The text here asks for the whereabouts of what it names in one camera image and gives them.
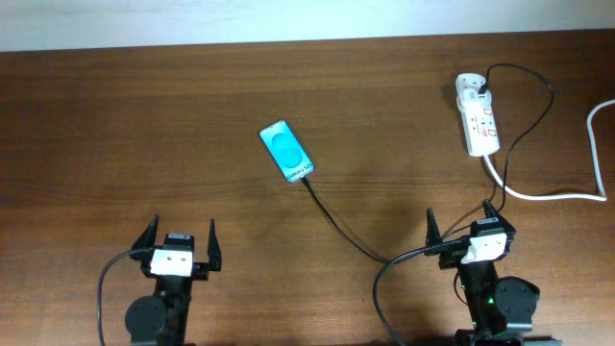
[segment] brown tabletop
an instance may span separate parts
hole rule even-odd
[[[515,149],[509,183],[527,194],[596,193],[587,113],[615,98],[615,31],[400,37],[0,54],[0,337],[3,345],[96,345],[96,283],[153,214],[196,236],[214,217],[224,267],[192,290],[186,341],[358,345],[389,341],[372,303],[381,265],[341,238],[258,131],[285,119],[315,165],[316,193],[344,227],[392,258],[481,218],[494,183],[467,154],[455,77],[527,65],[553,84],[551,113]],[[523,72],[491,91],[503,149],[548,102]],[[615,107],[594,120],[606,203],[509,197],[518,230],[501,276],[541,288],[533,335],[615,344]],[[494,204],[501,201],[498,189]],[[382,279],[404,339],[471,329],[455,271],[415,259]],[[109,345],[154,281],[117,263],[103,296]]]

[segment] white background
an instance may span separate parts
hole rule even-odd
[[[615,27],[615,0],[0,0],[0,51]]]

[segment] blue device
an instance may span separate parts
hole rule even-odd
[[[306,151],[285,121],[280,120],[260,131],[260,138],[289,183],[305,177],[314,170]]]

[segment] white cable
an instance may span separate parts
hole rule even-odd
[[[525,194],[514,191],[513,189],[510,188],[508,184],[506,184],[506,192],[510,193],[511,195],[517,198],[521,198],[521,199],[525,199],[529,201],[552,201],[552,200],[569,199],[569,198],[582,198],[582,199],[588,199],[588,200],[600,201],[600,202],[606,201],[606,192],[604,191],[603,178],[600,175],[600,167],[598,165],[598,153],[596,152],[596,139],[594,138],[594,130],[592,129],[592,119],[594,118],[594,115],[596,114],[596,112],[599,111],[601,108],[610,106],[613,104],[615,104],[615,100],[602,102],[601,104],[596,106],[596,108],[594,108],[592,111],[590,111],[589,115],[587,116],[587,133],[589,134],[589,145],[591,146],[591,149],[592,149],[592,160],[594,161],[594,174],[596,175],[596,185],[598,186],[598,191],[600,193],[600,196],[590,195],[590,194],[585,194],[585,193],[564,193],[564,194],[556,194],[552,196],[527,196]],[[485,155],[482,158],[484,159],[484,162],[486,163],[487,168],[489,169],[489,172],[493,176],[493,179],[495,179],[498,185],[502,187],[504,183],[502,182],[502,179],[498,175],[498,172],[496,171],[496,169],[493,167],[493,164],[491,164],[491,160],[489,159],[489,156]]]

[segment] white power strip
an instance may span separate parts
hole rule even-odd
[[[500,150],[496,121],[491,109],[491,92],[479,95],[484,77],[475,73],[463,73],[457,77],[457,107],[465,132],[468,153],[473,157],[491,155]]]

